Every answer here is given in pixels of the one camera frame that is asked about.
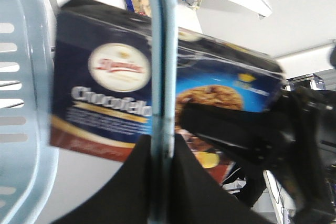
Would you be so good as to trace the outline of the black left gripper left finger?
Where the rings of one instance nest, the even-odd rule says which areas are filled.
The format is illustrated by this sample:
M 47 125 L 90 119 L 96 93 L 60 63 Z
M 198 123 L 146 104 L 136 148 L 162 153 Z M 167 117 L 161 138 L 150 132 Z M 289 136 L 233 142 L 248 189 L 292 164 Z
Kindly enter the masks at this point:
M 142 135 L 115 175 L 92 197 L 53 223 L 147 223 L 151 137 Z

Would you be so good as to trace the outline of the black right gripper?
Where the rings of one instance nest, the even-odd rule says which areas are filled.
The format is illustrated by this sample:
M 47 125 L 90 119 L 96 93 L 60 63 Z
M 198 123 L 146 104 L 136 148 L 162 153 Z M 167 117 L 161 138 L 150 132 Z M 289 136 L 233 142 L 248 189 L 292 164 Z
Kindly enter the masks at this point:
M 335 180 L 335 91 L 282 90 L 267 112 L 188 103 L 180 125 L 238 163 L 270 164 L 277 159 L 270 171 L 293 201 L 294 223 L 335 219 L 328 186 Z

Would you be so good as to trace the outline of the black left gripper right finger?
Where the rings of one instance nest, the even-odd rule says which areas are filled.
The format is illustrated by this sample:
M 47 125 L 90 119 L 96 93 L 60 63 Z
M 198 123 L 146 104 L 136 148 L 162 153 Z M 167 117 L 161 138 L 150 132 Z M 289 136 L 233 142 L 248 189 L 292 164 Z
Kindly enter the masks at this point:
M 183 137 L 175 135 L 172 223 L 270 223 L 224 191 L 204 171 Z

